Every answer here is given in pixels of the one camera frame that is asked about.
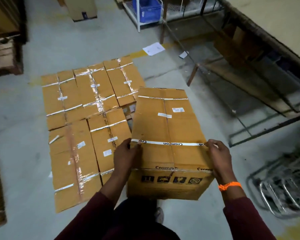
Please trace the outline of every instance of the person's left hand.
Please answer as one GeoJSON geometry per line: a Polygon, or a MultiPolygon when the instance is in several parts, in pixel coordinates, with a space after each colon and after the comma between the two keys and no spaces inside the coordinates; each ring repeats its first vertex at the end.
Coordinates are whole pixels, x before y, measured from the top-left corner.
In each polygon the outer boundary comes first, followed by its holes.
{"type": "Polygon", "coordinates": [[[142,149],[137,144],[134,148],[130,148],[131,138],[125,139],[114,151],[114,175],[128,178],[132,167],[137,167],[141,162],[142,149]]]}

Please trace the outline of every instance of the maroon sleeve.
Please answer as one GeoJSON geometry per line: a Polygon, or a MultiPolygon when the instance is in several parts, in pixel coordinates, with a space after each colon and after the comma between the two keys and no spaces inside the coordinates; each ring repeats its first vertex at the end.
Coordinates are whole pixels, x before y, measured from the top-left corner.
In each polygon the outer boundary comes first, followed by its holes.
{"type": "Polygon", "coordinates": [[[97,192],[55,240],[101,239],[111,223],[113,203],[97,192]]]}
{"type": "Polygon", "coordinates": [[[276,240],[249,198],[225,202],[223,212],[233,240],[276,240]]]}

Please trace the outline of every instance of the hand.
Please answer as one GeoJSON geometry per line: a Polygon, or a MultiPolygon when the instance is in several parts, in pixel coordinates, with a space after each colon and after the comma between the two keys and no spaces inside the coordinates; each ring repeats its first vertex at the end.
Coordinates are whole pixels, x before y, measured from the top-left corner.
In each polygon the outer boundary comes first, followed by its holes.
{"type": "Polygon", "coordinates": [[[133,166],[137,167],[137,163],[141,161],[141,145],[137,144],[134,148],[130,148],[131,138],[125,139],[114,151],[113,175],[128,179],[133,166]]]}
{"type": "Polygon", "coordinates": [[[228,147],[221,141],[209,139],[207,142],[213,162],[213,173],[219,184],[237,181],[232,170],[231,155],[228,147]]]}

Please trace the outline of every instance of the grey floor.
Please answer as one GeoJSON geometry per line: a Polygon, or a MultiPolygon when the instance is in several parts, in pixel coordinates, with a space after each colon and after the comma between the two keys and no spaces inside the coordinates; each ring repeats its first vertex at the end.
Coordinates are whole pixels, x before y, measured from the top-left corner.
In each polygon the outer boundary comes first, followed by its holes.
{"type": "MultiPolygon", "coordinates": [[[[229,134],[242,129],[203,82],[199,72],[192,85],[186,86],[193,65],[188,57],[184,60],[178,57],[183,50],[173,44],[168,35],[164,52],[155,56],[139,52],[158,41],[159,27],[138,33],[114,0],[96,0],[96,5],[97,19],[74,23],[56,0],[26,2],[29,42],[23,47],[24,74],[0,77],[0,170],[8,217],[8,223],[0,228],[0,239],[53,239],[84,206],[81,204],[59,214],[54,211],[41,75],[133,54],[134,63],[148,87],[185,89],[207,139],[226,143],[229,134]]],[[[220,16],[211,17],[211,21],[220,22],[220,16]]],[[[180,32],[179,27],[174,30],[182,39],[194,37],[185,39],[186,48],[191,49],[194,56],[199,59],[215,53],[209,42],[209,28],[203,27],[200,31],[192,25],[183,28],[180,32]]],[[[267,64],[264,70],[271,71],[267,64]]],[[[247,124],[273,113],[233,86],[211,79],[247,124]]],[[[300,89],[290,91],[289,98],[298,102],[300,89]]],[[[272,125],[281,120],[275,117],[272,125]]],[[[300,122],[230,149],[238,180],[247,195],[254,196],[260,215],[278,239],[300,239],[300,218],[275,218],[261,207],[257,191],[253,187],[248,190],[246,180],[266,162],[291,152],[296,145],[300,145],[300,122]]],[[[232,239],[215,181],[199,201],[165,200],[160,204],[164,225],[181,239],[232,239]]]]}

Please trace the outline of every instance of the orange thread bracelet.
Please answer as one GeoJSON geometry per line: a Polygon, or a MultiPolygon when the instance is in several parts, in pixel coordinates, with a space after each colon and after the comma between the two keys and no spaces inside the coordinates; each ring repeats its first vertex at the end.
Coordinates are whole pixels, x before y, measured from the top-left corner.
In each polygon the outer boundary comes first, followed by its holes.
{"type": "Polygon", "coordinates": [[[242,186],[239,182],[230,182],[225,185],[220,184],[220,185],[218,185],[218,188],[220,191],[226,191],[228,189],[228,187],[230,187],[230,186],[240,186],[242,188],[242,186]]]}

